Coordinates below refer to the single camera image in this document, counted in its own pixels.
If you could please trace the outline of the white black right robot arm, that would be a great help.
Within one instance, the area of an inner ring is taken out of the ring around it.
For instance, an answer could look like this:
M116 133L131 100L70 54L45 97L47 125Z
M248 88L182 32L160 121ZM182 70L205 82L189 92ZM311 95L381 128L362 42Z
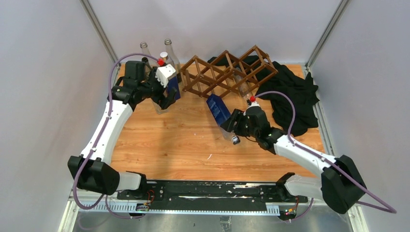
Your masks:
M315 175L284 175L276 188L283 202L305 196L324 201L335 212L344 214L365 193L364 181L350 157L335 158L289 138L285 131L270 125L259 106L246 111L235 109L221 127L237 136L253 137L263 150L290 159Z

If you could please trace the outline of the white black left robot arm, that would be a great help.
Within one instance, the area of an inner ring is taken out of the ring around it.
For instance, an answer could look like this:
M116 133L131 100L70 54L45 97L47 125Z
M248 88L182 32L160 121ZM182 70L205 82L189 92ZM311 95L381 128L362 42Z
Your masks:
M150 67L142 61L125 63L124 75L111 88L103 116L90 142L79 156L71 156L68 160L75 188L105 195L129 190L137 200L147 196L146 175L118 172L110 163L119 135L139 103L152 99L165 110L176 101L175 87L165 93L176 70L163 61L158 64L158 67Z

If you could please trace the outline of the dark green wine bottle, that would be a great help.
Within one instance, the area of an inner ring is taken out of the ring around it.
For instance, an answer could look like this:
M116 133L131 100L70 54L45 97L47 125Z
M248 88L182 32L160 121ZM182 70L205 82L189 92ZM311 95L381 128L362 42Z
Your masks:
M150 72L152 71L152 66L149 63L149 60L147 57L142 57L141 61L144 63L145 65L145 72L147 74L150 74Z

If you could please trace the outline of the clear bottle with black label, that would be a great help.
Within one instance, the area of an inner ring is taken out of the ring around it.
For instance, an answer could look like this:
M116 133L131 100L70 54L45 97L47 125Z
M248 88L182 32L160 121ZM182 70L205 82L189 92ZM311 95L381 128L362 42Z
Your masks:
M169 39L169 38L165 39L165 40L164 40L164 44L165 44L165 50L166 50L166 52L168 53L169 57L170 57L170 58L172 59L172 61L174 62L175 69L176 69L176 71L177 71L177 75L176 75L177 81L178 81L178 83L181 83L181 82L182 82L182 78L181 78L181 74L180 74L181 66L180 66L179 59L177 58L177 56L176 56L176 54L175 54L175 52L174 52L174 50L173 50L171 39Z

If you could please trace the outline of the small clear glass bottle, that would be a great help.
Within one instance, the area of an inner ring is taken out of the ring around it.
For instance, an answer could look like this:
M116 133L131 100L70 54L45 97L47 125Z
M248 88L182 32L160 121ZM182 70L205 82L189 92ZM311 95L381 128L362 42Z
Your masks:
M234 76L235 82L238 84L243 78L240 75ZM250 87L247 81L244 81L238 86L238 93L240 97L244 100L245 104L252 96L252 92L250 91Z

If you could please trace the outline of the blue labelled clear bottle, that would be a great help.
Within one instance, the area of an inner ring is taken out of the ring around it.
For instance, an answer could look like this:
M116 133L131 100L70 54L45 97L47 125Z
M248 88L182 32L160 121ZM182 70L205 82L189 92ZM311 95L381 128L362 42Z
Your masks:
M172 60L172 58L170 57L170 55L167 52L161 52L160 53L160 58L161 60L164 61L165 64L170 64L172 65L172 67L176 70L176 66L174 61ZM175 95L175 100L179 100L181 98L180 96L180 90L179 90L179 86L178 86L178 79L177 79L177 71L175 72L175 74L169 79L169 84L168 84L168 89L167 89L167 93L169 94L170 91L175 88L176 89L176 95Z

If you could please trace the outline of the tall clear glass bottle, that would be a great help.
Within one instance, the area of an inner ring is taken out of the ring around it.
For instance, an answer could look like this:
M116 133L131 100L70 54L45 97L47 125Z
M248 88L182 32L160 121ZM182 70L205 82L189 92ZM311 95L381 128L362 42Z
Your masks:
M157 64L158 59L151 55L151 52L148 48L147 43L141 42L140 48L141 48L142 53L147 55L147 57L143 57L143 59L145 59L151 67L158 67L158 64Z

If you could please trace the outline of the clear bottle with blue label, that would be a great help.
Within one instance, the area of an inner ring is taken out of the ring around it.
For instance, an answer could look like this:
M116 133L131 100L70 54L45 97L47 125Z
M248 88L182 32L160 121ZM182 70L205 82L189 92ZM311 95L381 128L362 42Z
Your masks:
M239 144L240 139L232 132L227 132L222 128L222 124L231 116L230 111L220 96L211 94L206 100L207 106L225 140L230 141L233 145Z

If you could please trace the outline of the clear square glass bottle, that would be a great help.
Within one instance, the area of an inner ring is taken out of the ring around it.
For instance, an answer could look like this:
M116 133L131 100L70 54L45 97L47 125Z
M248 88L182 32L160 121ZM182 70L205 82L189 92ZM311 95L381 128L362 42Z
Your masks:
M156 110L157 114L165 114L169 112L169 109L162 109L160 106L160 102L162 97L151 97L152 103L154 105L154 109Z

